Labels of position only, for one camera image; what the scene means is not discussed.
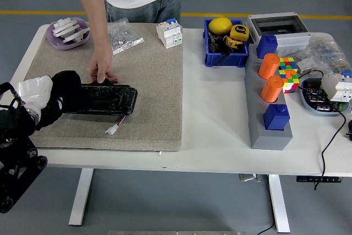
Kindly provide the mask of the person's right hand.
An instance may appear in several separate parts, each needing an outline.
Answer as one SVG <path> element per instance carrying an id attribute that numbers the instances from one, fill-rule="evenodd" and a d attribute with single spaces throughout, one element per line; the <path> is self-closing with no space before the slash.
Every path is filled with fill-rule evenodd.
<path id="1" fill-rule="evenodd" d="M 111 72 L 113 52 L 111 49 L 95 49 L 88 67 L 90 81 L 103 83 L 106 79 L 119 83 L 119 77 Z"/>

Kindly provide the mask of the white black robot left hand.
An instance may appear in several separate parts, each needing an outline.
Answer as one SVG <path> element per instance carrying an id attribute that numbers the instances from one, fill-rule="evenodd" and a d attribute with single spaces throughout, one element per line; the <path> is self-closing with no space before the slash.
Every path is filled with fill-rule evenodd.
<path id="1" fill-rule="evenodd" d="M 17 92 L 24 101 L 25 109 L 32 115 L 41 117 L 51 97 L 53 81 L 50 76 L 45 75 L 18 82 Z"/>

